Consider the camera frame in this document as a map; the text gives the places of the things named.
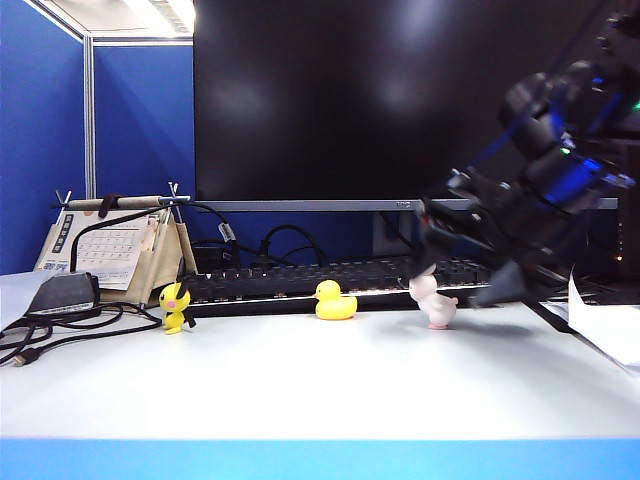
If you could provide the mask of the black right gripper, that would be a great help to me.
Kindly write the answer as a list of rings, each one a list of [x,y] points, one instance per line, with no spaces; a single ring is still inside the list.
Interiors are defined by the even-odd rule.
[[[448,190],[468,201],[462,210],[435,200],[425,205],[421,242],[410,266],[412,291],[436,291],[436,264],[451,257],[499,268],[471,297],[474,308],[519,301],[529,294],[522,264],[551,261],[570,215],[521,183],[499,183],[477,172],[454,172]]]

